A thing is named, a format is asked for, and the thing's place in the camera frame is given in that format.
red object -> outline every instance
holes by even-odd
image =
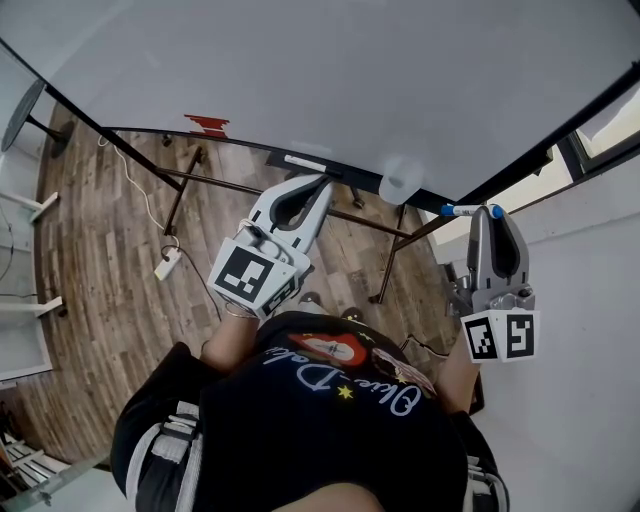
[[[227,134],[224,133],[224,125],[229,124],[228,119],[217,119],[215,117],[193,116],[189,114],[185,114],[184,117],[188,117],[192,121],[198,123],[204,130],[202,132],[196,132],[192,130],[190,133],[196,133],[198,135],[210,135],[212,137],[220,137],[223,139],[227,138]]]
[[[289,339],[307,350],[347,366],[358,366],[367,357],[367,351],[353,334],[289,334]]]

bracelet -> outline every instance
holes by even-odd
[[[229,310],[229,306],[231,306],[231,302],[225,302],[224,303],[224,309],[227,311],[227,313],[229,313],[231,316],[235,316],[236,318],[258,318],[255,315],[239,315],[238,313],[234,313],[233,311]]]

table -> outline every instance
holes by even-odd
[[[51,147],[50,156],[51,158],[58,158],[69,144],[71,140],[71,135],[73,134],[73,129],[75,128],[75,124],[73,121],[69,121],[62,125],[59,131],[52,130],[44,126],[42,123],[38,122],[31,115],[31,110],[35,106],[40,94],[45,88],[44,80],[36,80],[27,92],[24,93],[24,96],[18,103],[18,106],[13,111],[11,115],[11,119],[9,119],[9,124],[7,125],[7,130],[4,132],[4,137],[2,138],[2,152],[7,151],[11,145],[15,142],[18,133],[24,126],[24,123],[32,124],[33,126],[37,126],[43,132],[45,132],[51,139],[53,140],[53,144]]]

person's arm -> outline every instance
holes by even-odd
[[[469,412],[479,371],[480,365],[471,362],[467,341],[461,330],[449,357],[440,368],[435,384],[438,398],[448,414]]]
[[[229,304],[229,310],[246,315],[233,304]],[[227,312],[213,337],[202,346],[200,360],[222,373],[231,373],[253,350],[259,324],[257,318],[241,318]]]

power strip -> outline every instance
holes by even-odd
[[[180,261],[180,258],[182,258],[182,253],[175,247],[172,247],[171,250],[162,259],[160,265],[158,265],[158,267],[156,268],[156,271],[154,272],[156,277],[160,281],[164,281],[176,266],[176,264]]]

